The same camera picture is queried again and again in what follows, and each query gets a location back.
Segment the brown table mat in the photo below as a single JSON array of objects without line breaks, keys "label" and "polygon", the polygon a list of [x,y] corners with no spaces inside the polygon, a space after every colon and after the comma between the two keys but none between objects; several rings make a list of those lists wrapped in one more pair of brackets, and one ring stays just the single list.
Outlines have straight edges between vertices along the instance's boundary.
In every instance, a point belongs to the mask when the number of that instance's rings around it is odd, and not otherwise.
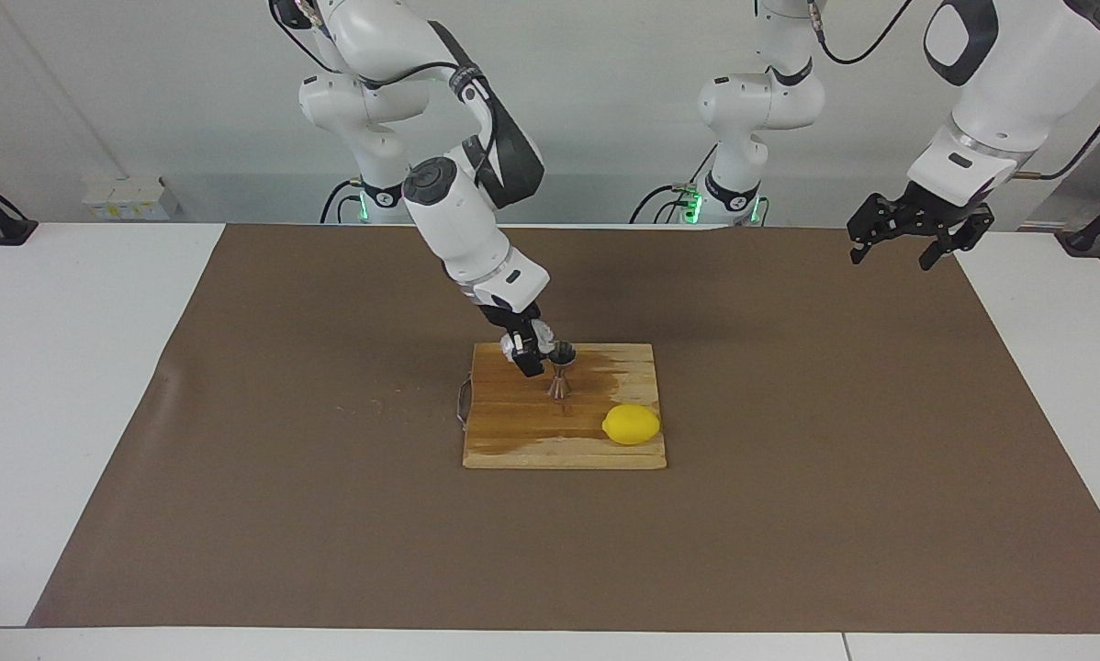
[{"label": "brown table mat", "polygon": [[1100,634],[1100,510],[959,268],[514,230],[654,348],[668,467],[469,470],[495,330],[413,229],[230,225],[32,626]]}]

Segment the wooden cutting board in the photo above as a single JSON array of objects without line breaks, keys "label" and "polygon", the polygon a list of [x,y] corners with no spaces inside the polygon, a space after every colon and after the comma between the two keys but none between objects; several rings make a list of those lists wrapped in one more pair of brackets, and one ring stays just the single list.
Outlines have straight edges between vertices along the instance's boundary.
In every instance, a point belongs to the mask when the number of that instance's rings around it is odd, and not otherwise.
[{"label": "wooden cutting board", "polygon": [[566,397],[556,400],[553,368],[528,379],[495,343],[475,344],[462,389],[465,469],[667,469],[664,432],[624,444],[603,429],[617,406],[662,414],[651,344],[579,343],[576,351]]}]

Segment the small clear plastic cup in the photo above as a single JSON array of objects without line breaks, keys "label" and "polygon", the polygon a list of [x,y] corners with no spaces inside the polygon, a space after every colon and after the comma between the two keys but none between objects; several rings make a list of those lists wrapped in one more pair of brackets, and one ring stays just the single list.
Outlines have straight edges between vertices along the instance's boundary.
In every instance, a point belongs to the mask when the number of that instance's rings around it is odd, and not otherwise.
[{"label": "small clear plastic cup", "polygon": [[[542,319],[534,319],[532,321],[534,334],[537,339],[537,348],[539,355],[544,359],[550,354],[556,348],[556,335],[553,330],[551,330],[549,324],[546,324]],[[516,364],[515,361],[515,342],[513,341],[512,334],[505,333],[499,340],[499,349],[508,363]]]}]

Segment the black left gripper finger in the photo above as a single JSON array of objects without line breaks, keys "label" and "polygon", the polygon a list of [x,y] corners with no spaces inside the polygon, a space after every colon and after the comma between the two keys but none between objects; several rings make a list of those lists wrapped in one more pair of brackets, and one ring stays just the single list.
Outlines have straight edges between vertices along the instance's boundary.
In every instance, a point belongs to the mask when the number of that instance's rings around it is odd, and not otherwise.
[{"label": "black left gripper finger", "polygon": [[993,223],[994,213],[991,207],[977,207],[965,220],[949,227],[937,227],[935,241],[921,252],[920,268],[930,271],[946,255],[974,250],[979,239]]},{"label": "black left gripper finger", "polygon": [[847,233],[853,241],[849,260],[855,266],[862,263],[875,244],[900,235],[899,210],[899,200],[887,199],[882,194],[870,194],[848,219]]}]

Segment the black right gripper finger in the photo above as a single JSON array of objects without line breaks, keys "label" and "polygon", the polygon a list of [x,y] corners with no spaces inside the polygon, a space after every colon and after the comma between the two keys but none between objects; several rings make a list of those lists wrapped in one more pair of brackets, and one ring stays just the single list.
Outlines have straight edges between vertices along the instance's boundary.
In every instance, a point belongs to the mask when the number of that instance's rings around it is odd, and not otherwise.
[{"label": "black right gripper finger", "polygon": [[510,360],[525,377],[534,379],[544,373],[544,353],[536,335],[512,335]]}]

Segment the white wall socket boxes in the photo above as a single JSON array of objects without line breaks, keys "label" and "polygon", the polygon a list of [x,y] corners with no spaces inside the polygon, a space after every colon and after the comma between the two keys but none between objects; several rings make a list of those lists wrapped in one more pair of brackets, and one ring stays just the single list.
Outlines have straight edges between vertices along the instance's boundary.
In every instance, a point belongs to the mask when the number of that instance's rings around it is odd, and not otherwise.
[{"label": "white wall socket boxes", "polygon": [[85,181],[82,206],[98,221],[167,221],[182,203],[160,176]]}]

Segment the steel double jigger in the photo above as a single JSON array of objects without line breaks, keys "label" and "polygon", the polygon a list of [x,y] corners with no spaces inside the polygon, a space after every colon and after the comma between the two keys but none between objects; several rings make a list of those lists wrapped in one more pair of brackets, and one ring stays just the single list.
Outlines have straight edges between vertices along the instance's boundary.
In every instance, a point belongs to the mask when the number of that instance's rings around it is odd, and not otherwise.
[{"label": "steel double jigger", "polygon": [[578,351],[571,342],[556,342],[556,346],[546,356],[551,367],[553,377],[547,389],[549,397],[556,403],[566,401],[571,385],[568,383],[568,368],[575,363]]}]

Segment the yellow lemon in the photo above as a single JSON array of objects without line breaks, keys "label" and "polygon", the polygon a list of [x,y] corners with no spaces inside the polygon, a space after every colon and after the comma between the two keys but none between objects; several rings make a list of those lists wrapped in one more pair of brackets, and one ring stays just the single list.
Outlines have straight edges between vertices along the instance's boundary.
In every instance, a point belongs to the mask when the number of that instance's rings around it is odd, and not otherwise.
[{"label": "yellow lemon", "polygon": [[601,422],[605,436],[622,447],[649,443],[662,431],[659,415],[649,406],[638,403],[618,403]]}]

